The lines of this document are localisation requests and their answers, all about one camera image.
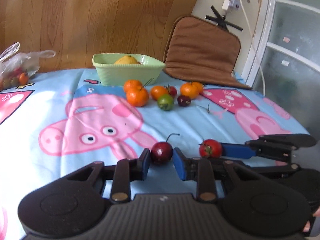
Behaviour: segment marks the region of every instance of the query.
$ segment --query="metal screw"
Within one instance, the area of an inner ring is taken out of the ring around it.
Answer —
[[[216,199],[216,195],[211,192],[204,192],[200,195],[200,198],[204,201],[212,201]]]
[[[128,195],[124,192],[114,193],[111,197],[114,201],[125,201],[128,198]]]
[[[291,165],[291,168],[293,168],[294,170],[296,170],[296,169],[299,168],[299,166],[298,166],[297,164],[292,164],[292,165]]]

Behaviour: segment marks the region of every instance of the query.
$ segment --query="power cord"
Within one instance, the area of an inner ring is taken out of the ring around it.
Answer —
[[[249,33],[250,33],[250,37],[251,37],[251,41],[252,41],[252,48],[253,48],[253,51],[254,51],[254,53],[256,55],[256,58],[258,60],[259,69],[260,69],[260,73],[261,73],[261,79],[262,79],[262,86],[263,86],[263,96],[266,96],[266,81],[264,79],[264,74],[263,74],[263,70],[262,70],[262,66],[261,66],[261,59],[260,59],[260,57],[258,57],[257,49],[256,49],[256,47],[254,45],[253,33],[252,33],[252,30],[251,30],[251,27],[250,27],[250,23],[249,23],[249,19],[248,19],[247,13],[244,10],[244,6],[243,6],[243,3],[242,3],[242,0],[240,0],[240,5],[241,5],[245,20],[246,20],[248,28],[249,28]]]

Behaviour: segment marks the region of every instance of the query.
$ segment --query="green tomato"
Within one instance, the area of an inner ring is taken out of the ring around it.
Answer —
[[[158,106],[164,111],[170,111],[173,108],[173,98],[170,95],[163,95],[158,99]]]

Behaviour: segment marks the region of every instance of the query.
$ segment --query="pear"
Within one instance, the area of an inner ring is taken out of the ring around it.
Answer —
[[[118,59],[115,64],[140,64],[134,57],[130,55],[125,55]]]

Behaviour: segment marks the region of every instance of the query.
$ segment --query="white wall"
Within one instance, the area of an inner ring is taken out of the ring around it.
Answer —
[[[210,15],[214,17],[214,13],[210,8],[213,5],[218,10],[218,12],[221,15],[223,15],[223,10],[222,10],[223,1],[224,0],[197,0],[192,14],[202,19],[205,19],[206,15]],[[260,9],[260,2],[261,0],[250,0],[250,3],[248,3],[247,0],[243,0],[244,9],[248,15],[252,30],[255,29],[255,25],[257,23],[259,9]],[[247,27],[247,24],[241,9],[233,10],[231,13],[228,13],[226,20],[244,29],[243,32],[241,32],[233,27],[228,26],[229,31],[235,34],[236,36],[238,36],[241,41],[241,51],[240,51],[238,60],[236,62],[236,69],[235,69],[236,72],[241,74],[244,68],[244,64],[247,60],[250,47],[251,47],[251,38],[249,35],[249,29]]]

